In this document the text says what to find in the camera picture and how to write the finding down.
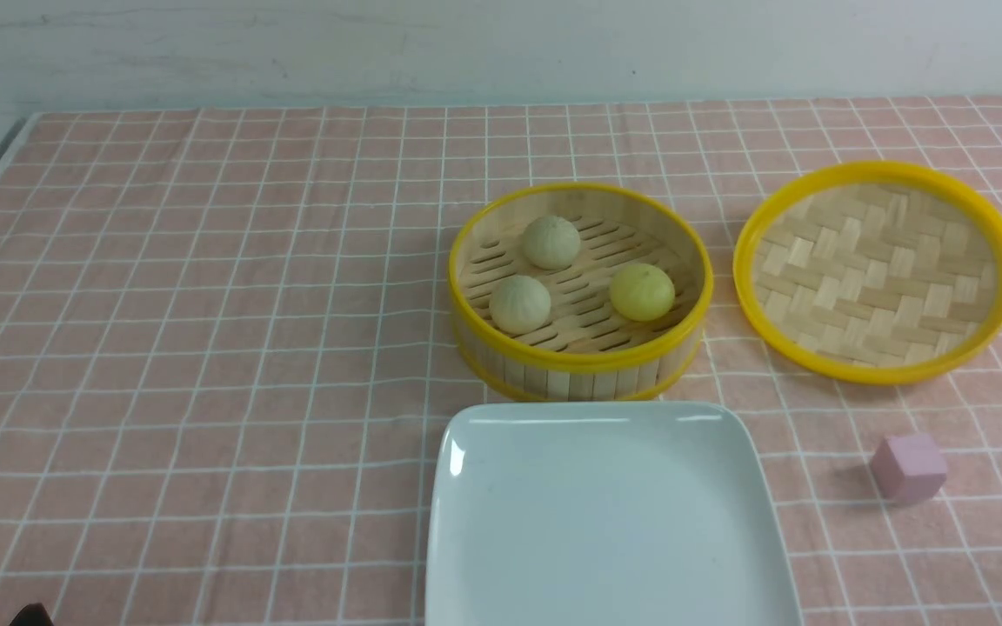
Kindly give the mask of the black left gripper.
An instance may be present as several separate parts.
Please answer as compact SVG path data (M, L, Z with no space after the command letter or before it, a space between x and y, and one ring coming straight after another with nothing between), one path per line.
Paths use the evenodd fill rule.
M53 626L43 603L28 603L11 619L10 626Z

